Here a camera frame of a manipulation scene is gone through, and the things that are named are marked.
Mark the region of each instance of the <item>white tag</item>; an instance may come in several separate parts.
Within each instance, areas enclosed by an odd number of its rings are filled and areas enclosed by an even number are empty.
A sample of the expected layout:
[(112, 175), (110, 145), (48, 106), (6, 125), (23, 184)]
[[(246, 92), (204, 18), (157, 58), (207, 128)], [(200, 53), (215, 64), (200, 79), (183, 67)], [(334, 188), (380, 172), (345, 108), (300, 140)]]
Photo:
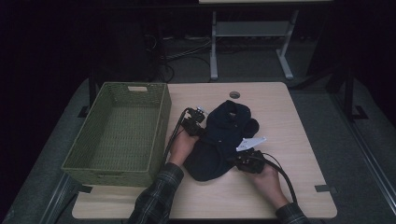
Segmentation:
[(244, 138), (241, 142), (241, 144), (239, 144), (239, 146), (236, 148), (236, 151), (244, 151), (244, 150), (248, 150), (250, 148), (253, 148), (255, 146), (257, 146), (258, 144), (261, 144), (263, 142), (265, 142), (267, 139), (265, 137), (261, 137), (261, 138)]

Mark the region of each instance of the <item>person's arm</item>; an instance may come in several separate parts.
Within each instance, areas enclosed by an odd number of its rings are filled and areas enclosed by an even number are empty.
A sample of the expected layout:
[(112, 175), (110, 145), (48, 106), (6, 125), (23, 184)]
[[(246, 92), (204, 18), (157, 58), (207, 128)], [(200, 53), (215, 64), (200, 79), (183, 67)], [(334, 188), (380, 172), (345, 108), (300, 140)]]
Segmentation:
[(136, 199), (128, 223), (167, 223), (175, 192), (184, 176), (180, 167), (198, 140), (198, 137), (189, 136), (182, 128), (178, 131), (179, 134), (170, 149), (168, 163), (161, 169), (151, 186)]
[(279, 175), (274, 167), (265, 164), (260, 174), (246, 174), (264, 199), (275, 208), (276, 216), (282, 224), (310, 223), (298, 204), (290, 203), (283, 194), (280, 188)]

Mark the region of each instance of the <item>garment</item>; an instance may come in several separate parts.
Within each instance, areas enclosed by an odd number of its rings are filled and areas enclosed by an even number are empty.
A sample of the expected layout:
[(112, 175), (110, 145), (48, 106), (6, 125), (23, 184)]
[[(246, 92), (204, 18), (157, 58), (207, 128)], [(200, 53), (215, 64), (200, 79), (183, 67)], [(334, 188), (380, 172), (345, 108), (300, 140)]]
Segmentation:
[(260, 129), (246, 105), (227, 100), (206, 119), (205, 133), (184, 161), (187, 172), (197, 181), (218, 178), (234, 167), (236, 148), (243, 138), (251, 138)]
[[(169, 219), (175, 192), (183, 179), (183, 171), (171, 162), (165, 164), (157, 179), (136, 200), (129, 224), (165, 224)], [(289, 203), (276, 211), (282, 224), (309, 224), (300, 207)]]

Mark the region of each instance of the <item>dark navy cloth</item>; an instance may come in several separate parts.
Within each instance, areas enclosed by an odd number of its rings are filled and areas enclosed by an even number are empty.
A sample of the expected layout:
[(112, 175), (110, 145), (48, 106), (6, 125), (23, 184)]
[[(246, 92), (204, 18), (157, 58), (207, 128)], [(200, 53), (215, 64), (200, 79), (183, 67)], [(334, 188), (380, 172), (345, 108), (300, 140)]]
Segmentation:
[(184, 167), (198, 181), (207, 181), (227, 173), (236, 157), (236, 148), (243, 138), (251, 138), (259, 130), (250, 109), (226, 101), (213, 110), (206, 120), (206, 133), (195, 143)]

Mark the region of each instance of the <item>green plastic basket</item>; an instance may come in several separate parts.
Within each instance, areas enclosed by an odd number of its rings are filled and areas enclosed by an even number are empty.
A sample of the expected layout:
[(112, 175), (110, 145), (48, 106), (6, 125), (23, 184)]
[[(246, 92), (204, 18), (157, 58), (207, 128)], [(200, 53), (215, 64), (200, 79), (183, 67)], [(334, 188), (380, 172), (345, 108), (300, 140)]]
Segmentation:
[(106, 82), (62, 169), (81, 184), (149, 186), (162, 166), (171, 105), (166, 84)]

